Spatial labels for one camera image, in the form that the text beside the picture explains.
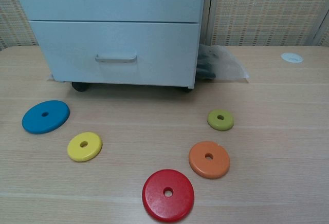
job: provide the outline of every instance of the wood grain surface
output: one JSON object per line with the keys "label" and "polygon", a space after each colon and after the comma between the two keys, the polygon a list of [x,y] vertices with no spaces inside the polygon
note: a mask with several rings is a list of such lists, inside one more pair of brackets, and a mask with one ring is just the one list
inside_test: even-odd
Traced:
{"label": "wood grain surface", "polygon": [[[181,223],[329,223],[329,48],[228,47],[248,82],[172,87],[95,84],[84,93],[47,80],[40,49],[0,52],[0,223],[157,223],[141,191],[160,169],[184,173],[195,190]],[[304,62],[283,61],[295,52]],[[58,99],[70,117],[57,130],[32,135],[21,126],[35,104]],[[232,112],[227,132],[206,122],[214,108]],[[70,139],[92,131],[103,148],[73,162]],[[231,157],[221,179],[195,174],[190,148],[221,144]]]}

